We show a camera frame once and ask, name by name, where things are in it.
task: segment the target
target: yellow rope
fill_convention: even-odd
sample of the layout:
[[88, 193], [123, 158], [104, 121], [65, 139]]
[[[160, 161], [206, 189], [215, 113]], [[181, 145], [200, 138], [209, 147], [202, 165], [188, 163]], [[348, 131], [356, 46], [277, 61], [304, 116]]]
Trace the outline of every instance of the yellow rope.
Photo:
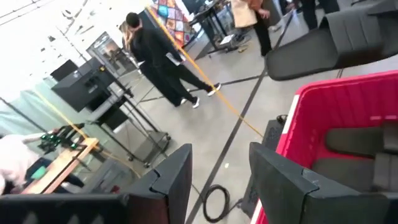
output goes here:
[[[155, 19], [156, 23], [160, 26], [160, 28], [162, 28], [163, 32], [167, 35], [167, 37], [170, 39], [170, 41], [174, 44], [174, 46], [185, 56], [185, 58], [193, 65], [193, 67], [198, 70], [199, 74], [202, 76], [202, 78], [209, 84], [211, 85], [211, 87], [215, 89], [214, 85], [212, 84], [211, 80], [205, 75], [205, 73], [202, 71], [202, 69], [195, 63], [194, 60], [192, 60], [191, 56], [189, 56], [189, 54], [184, 51], [184, 49], [181, 48], [181, 46], [178, 45], [178, 43], [176, 43], [176, 41], [174, 40], [174, 38], [171, 36], [171, 34], [169, 33], [169, 31], [166, 29], [166, 27], [159, 22], [159, 20], [157, 19], [156, 15], [154, 14], [154, 12], [151, 10], [150, 6], [146, 6], [146, 9], [148, 10], [148, 12], [151, 14], [151, 16]], [[241, 115], [240, 113], [232, 106], [232, 104], [225, 98], [225, 96], [220, 93], [220, 91], [216, 91], [217, 96], [227, 105], [227, 107], [236, 115], [239, 117], [239, 119], [241, 119], [245, 124], [247, 124], [254, 132], [256, 132], [258, 135], [260, 135], [262, 138], [264, 137], [255, 127], [253, 127], [252, 125], [250, 125]]]
[[[61, 111], [59, 111], [51, 102], [49, 102], [40, 92], [38, 92], [37, 90], [33, 89], [33, 92], [45, 103], [47, 104], [51, 109], [54, 110], [54, 112], [56, 112], [62, 119], [64, 119], [75, 131], [77, 131], [79, 134], [81, 134], [83, 136], [84, 139], [87, 139], [88, 136], [86, 135], [86, 133], [84, 133], [81, 129], [79, 129], [78, 127], [76, 127]], [[97, 145], [94, 146], [95, 149], [97, 150], [101, 150]], [[101, 152], [102, 154], [104, 154], [105, 156], [108, 156], [110, 158], [116, 159], [117, 161], [121, 162], [122, 164], [124, 164], [125, 166], [127, 166], [128, 168], [130, 168], [133, 173], [135, 173], [138, 178], [141, 177], [141, 175], [138, 174], [137, 171], [134, 170], [134, 168], [132, 168], [127, 162], [123, 161], [122, 159], [119, 159], [107, 152]]]

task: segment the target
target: patterned artwork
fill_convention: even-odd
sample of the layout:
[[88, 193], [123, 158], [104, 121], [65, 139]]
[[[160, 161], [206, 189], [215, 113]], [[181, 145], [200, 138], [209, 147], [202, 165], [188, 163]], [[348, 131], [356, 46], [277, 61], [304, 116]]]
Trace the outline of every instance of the patterned artwork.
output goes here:
[[187, 44], [195, 35], [195, 30], [189, 25], [175, 0], [155, 0], [151, 8], [179, 46]]

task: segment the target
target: blurry hand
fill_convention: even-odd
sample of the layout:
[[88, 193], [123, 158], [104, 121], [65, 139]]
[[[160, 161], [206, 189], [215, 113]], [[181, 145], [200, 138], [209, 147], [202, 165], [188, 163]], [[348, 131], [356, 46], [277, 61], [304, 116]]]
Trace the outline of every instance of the blurry hand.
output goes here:
[[257, 12], [260, 14], [261, 18], [263, 18], [263, 19], [269, 18], [270, 12], [268, 10], [259, 9], [259, 10], [257, 10]]

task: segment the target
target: black floor line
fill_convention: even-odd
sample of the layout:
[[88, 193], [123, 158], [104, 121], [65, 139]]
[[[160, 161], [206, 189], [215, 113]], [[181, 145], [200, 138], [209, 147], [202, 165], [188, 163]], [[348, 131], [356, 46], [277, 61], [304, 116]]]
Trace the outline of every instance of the black floor line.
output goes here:
[[[278, 41], [277, 41], [277, 43], [276, 43], [276, 45], [274, 47], [275, 49], [279, 47], [282, 39], [284, 38], [284, 36], [286, 34], [286, 30], [289, 27], [289, 24], [292, 21], [292, 18], [293, 18], [293, 14], [287, 20], [285, 29], [282, 32], [282, 34], [280, 35], [280, 37], [279, 37], [279, 39], [278, 39]], [[251, 105], [251, 103], [252, 103], [252, 101], [253, 101], [253, 99], [254, 99], [254, 97], [255, 97], [255, 95], [256, 95], [259, 87], [260, 87], [260, 84], [261, 84], [262, 80], [265, 77], [265, 73], [266, 73], [266, 68], [264, 68], [264, 70], [262, 71], [261, 75], [259, 76], [259, 79], [258, 79], [256, 85], [254, 86], [252, 92], [250, 93], [248, 101], [244, 105], [244, 108], [243, 108], [243, 110], [241, 112], [241, 117], [242, 118], [244, 118], [246, 113], [248, 112], [249, 107], [250, 107], [250, 105]], [[214, 179], [216, 177], [216, 174], [217, 174], [218, 170], [220, 169], [221, 164], [222, 164], [222, 162], [223, 162], [223, 160], [224, 160], [229, 148], [231, 147], [231, 144], [232, 144], [232, 142], [233, 142], [233, 140], [235, 138], [235, 135], [238, 133], [238, 130], [239, 130], [242, 122], [243, 122], [242, 119], [238, 119], [237, 120], [237, 122], [235, 124], [235, 127], [233, 128], [231, 134], [229, 135], [229, 138], [228, 138], [227, 142], [225, 143], [225, 146], [224, 146], [219, 158], [217, 159], [216, 164], [214, 165], [213, 169], [210, 172], [209, 177], [207, 178], [205, 186], [203, 187], [202, 191], [200, 192], [201, 195], [205, 195], [206, 192], [208, 191], [208, 189], [210, 188], [210, 185], [213, 183], [213, 181], [214, 181]], [[193, 223], [193, 220], [195, 219], [195, 216], [199, 212], [199, 209], [200, 209], [200, 206], [202, 205], [202, 203], [203, 202], [201, 201], [201, 197], [198, 197], [198, 200], [195, 202], [195, 204], [194, 204], [194, 206], [193, 206], [193, 208], [192, 208], [192, 210], [191, 210], [191, 212], [190, 212], [185, 224], [192, 224]]]
[[[261, 76], [261, 75], [256, 75], [256, 76], [253, 76], [253, 77], [242, 78], [242, 79], [239, 79], [239, 80], [233, 80], [233, 81], [229, 81], [229, 82], [224, 82], [224, 83], [221, 83], [221, 85], [226, 86], [226, 85], [231, 85], [231, 84], [235, 84], [235, 83], [246, 82], [246, 81], [249, 81], [249, 80], [257, 79], [257, 78], [259, 78], [260, 76]], [[194, 92], [194, 91], [199, 91], [199, 89], [190, 90], [189, 92], [191, 93], [191, 92]], [[163, 98], [164, 98], [164, 96], [153, 97], [153, 98], [141, 100], [141, 101], [138, 102], [138, 103], [148, 102], [148, 101], [158, 100], [158, 99], [163, 99]]]

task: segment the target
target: tan bag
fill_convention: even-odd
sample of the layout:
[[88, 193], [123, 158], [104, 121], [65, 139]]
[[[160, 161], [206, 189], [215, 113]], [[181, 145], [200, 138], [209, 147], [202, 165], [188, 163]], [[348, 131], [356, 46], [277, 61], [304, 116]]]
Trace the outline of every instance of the tan bag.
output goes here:
[[256, 14], [249, 8], [247, 2], [231, 0], [231, 7], [236, 28], [248, 27], [257, 22]]

